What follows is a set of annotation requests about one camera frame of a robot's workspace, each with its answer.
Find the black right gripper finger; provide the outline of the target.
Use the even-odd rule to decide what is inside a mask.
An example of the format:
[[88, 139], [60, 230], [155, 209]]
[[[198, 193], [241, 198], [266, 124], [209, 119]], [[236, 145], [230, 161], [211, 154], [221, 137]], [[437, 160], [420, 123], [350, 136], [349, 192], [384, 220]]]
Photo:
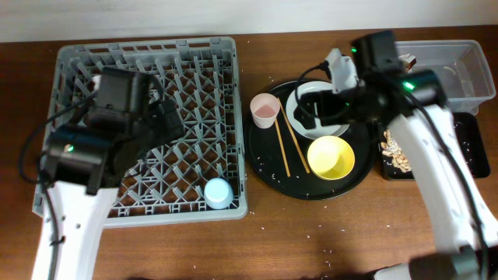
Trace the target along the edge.
[[298, 104], [301, 107], [314, 107], [317, 102], [317, 92], [299, 92]]
[[303, 126], [305, 130], [312, 130], [316, 128], [315, 117], [297, 107], [293, 113], [296, 121]]

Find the wooden chopstick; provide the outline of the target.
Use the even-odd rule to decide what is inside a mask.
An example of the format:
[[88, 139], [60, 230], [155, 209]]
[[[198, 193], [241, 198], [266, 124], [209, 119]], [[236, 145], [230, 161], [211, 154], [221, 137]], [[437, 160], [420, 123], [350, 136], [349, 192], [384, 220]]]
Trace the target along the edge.
[[285, 167], [286, 176], [290, 177], [291, 174], [290, 174], [289, 165], [288, 165], [287, 158], [286, 158], [286, 151], [285, 151], [285, 147], [283, 145], [282, 135], [281, 135], [281, 131], [280, 131], [280, 128], [279, 128], [279, 122], [278, 122], [277, 119], [275, 119], [275, 129], [276, 129], [277, 138], [278, 138], [278, 141], [279, 141], [279, 147], [280, 147], [281, 154], [282, 154], [282, 160], [283, 160], [283, 164], [284, 164], [284, 167]]
[[286, 112], [285, 112], [285, 109], [284, 109], [284, 107], [282, 105], [282, 102], [280, 101], [280, 99], [278, 97], [277, 97], [277, 100], [279, 101], [280, 110], [282, 111], [282, 115], [283, 115], [284, 120], [286, 122], [287, 128], [289, 129], [289, 133], [291, 134], [291, 138], [292, 138], [293, 143], [294, 143], [294, 145], [296, 147], [296, 150], [297, 150], [298, 155], [300, 157], [300, 160], [301, 160], [301, 162], [303, 164], [303, 167], [304, 167], [306, 173], [309, 174], [310, 173], [310, 168], [309, 168], [309, 166], [307, 164], [307, 161], [305, 160], [305, 158], [303, 156], [303, 153], [302, 153], [302, 150], [300, 148], [299, 142], [297, 141], [297, 138], [296, 138], [296, 136], [294, 134], [293, 128], [292, 128], [292, 126], [291, 126], [291, 124], [290, 124], [290, 122], [288, 120], [288, 117], [286, 115]]

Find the pink plastic cup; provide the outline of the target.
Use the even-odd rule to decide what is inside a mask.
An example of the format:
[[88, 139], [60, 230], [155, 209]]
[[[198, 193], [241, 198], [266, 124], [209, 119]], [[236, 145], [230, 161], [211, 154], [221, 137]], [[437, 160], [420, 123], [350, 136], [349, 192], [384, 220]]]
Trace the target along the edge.
[[270, 128], [280, 111], [279, 100], [272, 94], [260, 93], [251, 100], [250, 111], [258, 128]]

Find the rice and shrimp leftovers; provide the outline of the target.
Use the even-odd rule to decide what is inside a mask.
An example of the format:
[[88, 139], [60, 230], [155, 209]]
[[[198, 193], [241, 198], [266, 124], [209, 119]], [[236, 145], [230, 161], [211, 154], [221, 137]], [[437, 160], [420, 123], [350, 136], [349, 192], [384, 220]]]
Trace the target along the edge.
[[412, 168], [408, 158], [391, 135], [391, 131], [386, 129], [383, 132], [385, 141], [381, 142], [381, 153], [391, 158], [391, 165], [399, 169], [402, 173], [411, 172]]

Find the yellow bowl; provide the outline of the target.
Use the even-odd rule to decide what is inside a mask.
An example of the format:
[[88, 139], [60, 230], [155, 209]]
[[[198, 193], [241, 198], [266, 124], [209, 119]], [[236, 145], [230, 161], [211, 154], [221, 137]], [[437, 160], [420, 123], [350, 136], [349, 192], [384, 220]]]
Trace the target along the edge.
[[352, 172], [356, 157], [347, 141], [329, 135], [310, 144], [307, 161], [311, 171], [322, 180], [340, 180]]

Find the light blue plastic cup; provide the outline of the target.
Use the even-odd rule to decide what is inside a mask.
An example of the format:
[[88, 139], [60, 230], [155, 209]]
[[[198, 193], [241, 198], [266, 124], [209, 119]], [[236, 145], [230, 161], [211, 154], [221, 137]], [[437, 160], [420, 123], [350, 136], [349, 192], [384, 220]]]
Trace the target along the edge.
[[223, 178], [213, 178], [205, 185], [204, 197], [210, 208], [225, 209], [233, 202], [233, 190]]

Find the brown snack wrapper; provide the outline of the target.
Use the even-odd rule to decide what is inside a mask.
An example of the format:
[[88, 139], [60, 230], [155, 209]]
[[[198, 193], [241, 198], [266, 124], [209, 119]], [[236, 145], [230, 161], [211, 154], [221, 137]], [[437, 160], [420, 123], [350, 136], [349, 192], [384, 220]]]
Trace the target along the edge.
[[417, 60], [414, 55], [411, 54], [403, 54], [399, 57], [400, 61], [404, 65], [405, 71], [410, 73], [413, 66], [416, 64]]

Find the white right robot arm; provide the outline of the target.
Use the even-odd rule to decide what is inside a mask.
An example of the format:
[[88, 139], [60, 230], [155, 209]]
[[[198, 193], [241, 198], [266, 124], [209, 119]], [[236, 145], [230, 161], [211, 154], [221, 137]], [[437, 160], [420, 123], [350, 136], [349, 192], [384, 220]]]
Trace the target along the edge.
[[332, 50], [319, 64], [332, 88], [297, 97], [308, 117], [327, 124], [379, 121], [412, 168], [433, 228], [436, 251], [372, 271], [372, 279], [495, 279], [497, 220], [465, 161], [454, 118], [436, 74], [409, 73], [395, 35], [371, 33]]

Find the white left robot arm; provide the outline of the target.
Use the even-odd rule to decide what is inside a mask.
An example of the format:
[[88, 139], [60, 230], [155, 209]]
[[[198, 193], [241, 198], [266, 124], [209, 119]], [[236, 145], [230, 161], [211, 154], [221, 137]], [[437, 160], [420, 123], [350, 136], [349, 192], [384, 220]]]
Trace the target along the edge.
[[106, 67], [93, 83], [91, 94], [47, 119], [72, 114], [47, 138], [37, 165], [44, 210], [34, 279], [92, 278], [126, 172], [185, 134], [155, 75]]

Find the grey dishwasher rack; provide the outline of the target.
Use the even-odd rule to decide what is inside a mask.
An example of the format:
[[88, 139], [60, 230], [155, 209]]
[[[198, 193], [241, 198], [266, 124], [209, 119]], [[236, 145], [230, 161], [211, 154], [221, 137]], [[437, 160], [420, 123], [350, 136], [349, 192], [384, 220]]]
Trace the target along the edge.
[[[155, 75], [173, 100], [185, 136], [150, 150], [125, 174], [108, 229], [241, 219], [247, 214], [237, 49], [231, 37], [151, 40], [62, 47], [49, 116], [91, 94], [105, 67]], [[204, 190], [223, 178], [228, 208], [212, 209]]]

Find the grey round plate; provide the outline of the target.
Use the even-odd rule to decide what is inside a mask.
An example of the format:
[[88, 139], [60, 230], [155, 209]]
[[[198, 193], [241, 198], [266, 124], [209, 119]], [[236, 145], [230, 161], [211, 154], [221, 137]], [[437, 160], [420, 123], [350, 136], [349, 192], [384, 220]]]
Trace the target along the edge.
[[[300, 85], [298, 87], [298, 94], [299, 92], [320, 92], [328, 90], [332, 90], [332, 84], [330, 82], [311, 81], [311, 82], [305, 82], [302, 85]], [[287, 98], [285, 112], [293, 130], [297, 132], [299, 135], [305, 138], [309, 138], [311, 140], [315, 140], [322, 136], [328, 136], [328, 135], [340, 136], [349, 129], [348, 124], [324, 125], [321, 124], [321, 122], [317, 118], [315, 118], [316, 128], [312, 130], [305, 130], [303, 126], [299, 124], [293, 116], [295, 109], [298, 107], [294, 93], [295, 90], [293, 88], [293, 91], [289, 94], [289, 97]]]

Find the round black tray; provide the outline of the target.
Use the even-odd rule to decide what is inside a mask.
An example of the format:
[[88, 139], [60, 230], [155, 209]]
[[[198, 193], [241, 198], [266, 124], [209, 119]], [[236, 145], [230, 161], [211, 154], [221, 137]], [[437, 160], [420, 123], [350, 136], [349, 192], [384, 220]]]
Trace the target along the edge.
[[[306, 173], [282, 115], [277, 117], [282, 135], [290, 177], [286, 176], [275, 126], [258, 128], [251, 113], [244, 121], [244, 146], [246, 160], [255, 173], [270, 187], [292, 198], [324, 200], [346, 194], [361, 183], [371, 169], [377, 155], [372, 124], [353, 124], [340, 135], [352, 147], [356, 163], [352, 172], [340, 180], [322, 180], [314, 173]], [[306, 153], [312, 141], [294, 133], [302, 153]]]

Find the clear plastic bin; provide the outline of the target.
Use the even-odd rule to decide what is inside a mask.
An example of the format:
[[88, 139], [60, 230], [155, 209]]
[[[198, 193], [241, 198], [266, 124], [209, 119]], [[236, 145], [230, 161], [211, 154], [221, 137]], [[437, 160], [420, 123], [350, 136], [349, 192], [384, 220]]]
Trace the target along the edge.
[[414, 71], [435, 72], [453, 112], [476, 115], [479, 105], [496, 95], [481, 45], [475, 40], [412, 40], [396, 43], [400, 55], [416, 57]]

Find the black rectangular tray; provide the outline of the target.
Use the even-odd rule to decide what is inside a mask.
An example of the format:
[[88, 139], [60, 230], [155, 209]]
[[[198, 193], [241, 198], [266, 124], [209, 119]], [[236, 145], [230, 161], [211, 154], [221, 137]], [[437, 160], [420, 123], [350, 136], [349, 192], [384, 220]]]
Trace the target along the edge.
[[[453, 117], [457, 140], [472, 176], [474, 178], [488, 177], [490, 175], [490, 166], [476, 118], [470, 113], [453, 113]], [[385, 149], [382, 146], [382, 142], [387, 144], [386, 148], [388, 150], [401, 152], [394, 141], [391, 141], [392, 145], [388, 144], [388, 140], [386, 139], [388, 133], [385, 126], [378, 124], [377, 130], [383, 178], [386, 180], [414, 180], [411, 170], [405, 169], [405, 172], [403, 172], [402, 168], [397, 168], [393, 164], [392, 156], [384, 154]]]

